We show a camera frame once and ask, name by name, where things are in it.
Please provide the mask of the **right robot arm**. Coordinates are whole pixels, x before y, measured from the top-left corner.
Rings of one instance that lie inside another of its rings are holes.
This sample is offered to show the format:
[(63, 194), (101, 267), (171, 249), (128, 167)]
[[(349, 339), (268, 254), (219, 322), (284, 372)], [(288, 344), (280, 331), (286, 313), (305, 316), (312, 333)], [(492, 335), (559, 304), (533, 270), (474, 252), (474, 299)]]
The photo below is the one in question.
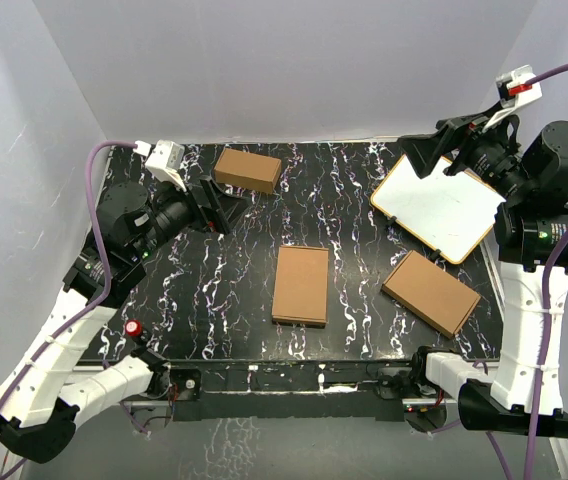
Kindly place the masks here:
[(568, 294), (568, 121), (547, 124), (527, 148), (517, 141), (518, 128), (514, 115), (491, 124), (476, 114), (398, 141), (419, 178), (452, 155), (448, 175), (470, 171), (501, 197), (494, 224), (504, 297), (497, 372), (475, 372), (459, 356), (423, 347), (409, 381), (424, 397), (440, 389), (451, 394), (468, 430), (568, 439), (559, 388)]

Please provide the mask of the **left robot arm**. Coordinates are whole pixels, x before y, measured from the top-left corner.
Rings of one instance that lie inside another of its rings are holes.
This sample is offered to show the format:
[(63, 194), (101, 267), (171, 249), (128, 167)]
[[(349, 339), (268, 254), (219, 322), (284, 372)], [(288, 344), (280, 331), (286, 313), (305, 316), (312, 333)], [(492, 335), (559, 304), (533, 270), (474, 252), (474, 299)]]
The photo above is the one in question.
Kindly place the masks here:
[(162, 182), (155, 193), (136, 182), (109, 188), (95, 210), (100, 232), (88, 234), (49, 318), (0, 386), (0, 442), (43, 464), (102, 411), (135, 395), (164, 396), (169, 362), (151, 351), (151, 333), (137, 320), (125, 324), (135, 344), (130, 354), (75, 385), (67, 380), (144, 279), (145, 261), (184, 229), (231, 233), (247, 207), (247, 199), (224, 192), (208, 176), (183, 188)]

